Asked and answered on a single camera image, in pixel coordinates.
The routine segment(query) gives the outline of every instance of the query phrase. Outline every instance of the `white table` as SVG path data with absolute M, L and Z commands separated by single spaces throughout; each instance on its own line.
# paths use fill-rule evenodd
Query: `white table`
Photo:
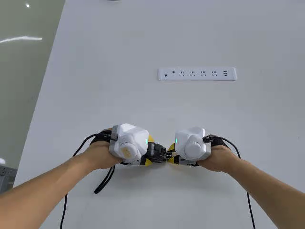
M 168 147 L 203 126 L 305 191 L 305 5 L 301 1 L 67 0 L 20 162 L 18 185 L 82 140 L 131 123 Z M 159 67 L 235 66 L 238 80 L 160 82 Z M 203 168 L 118 166 L 69 193 L 64 228 L 251 228 L 245 191 Z M 252 201 L 257 228 L 275 228 Z M 42 228 L 57 228 L 63 201 Z

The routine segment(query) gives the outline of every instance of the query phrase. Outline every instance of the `electrical outlet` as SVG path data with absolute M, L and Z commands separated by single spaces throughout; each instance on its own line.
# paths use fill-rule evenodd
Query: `electrical outlet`
M 229 80 L 237 79 L 233 67 L 199 67 L 199 68 L 160 68 L 160 81 L 191 81 L 191 80 Z

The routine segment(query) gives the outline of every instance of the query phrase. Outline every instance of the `yellow component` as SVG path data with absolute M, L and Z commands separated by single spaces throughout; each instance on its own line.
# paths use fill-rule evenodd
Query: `yellow component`
M 173 157 L 167 160 L 167 162 L 174 164 Z
M 151 164 L 152 164 L 152 162 L 150 160 L 146 159 L 144 166 L 150 166 Z
M 151 137 L 151 135 L 148 135 L 148 141 L 149 142 L 154 142 L 154 139 Z
M 171 150 L 175 150 L 175 143 L 173 143 L 173 144 L 168 148 L 167 151 L 171 151 Z

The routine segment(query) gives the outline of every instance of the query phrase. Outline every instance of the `gray floor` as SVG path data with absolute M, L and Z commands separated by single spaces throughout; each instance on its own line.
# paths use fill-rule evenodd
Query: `gray floor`
M 5 166 L 18 167 L 63 5 L 64 0 L 0 3 L 0 162 Z

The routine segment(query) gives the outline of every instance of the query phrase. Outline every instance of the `person's hand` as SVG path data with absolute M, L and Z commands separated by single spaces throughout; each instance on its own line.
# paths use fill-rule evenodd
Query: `person's hand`
M 233 166 L 234 161 L 239 158 L 225 146 L 213 146 L 211 155 L 197 163 L 211 171 L 227 172 Z
M 111 166 L 122 162 L 120 158 L 114 157 L 109 152 L 108 142 L 94 142 L 82 154 L 91 170 L 98 168 L 110 168 Z

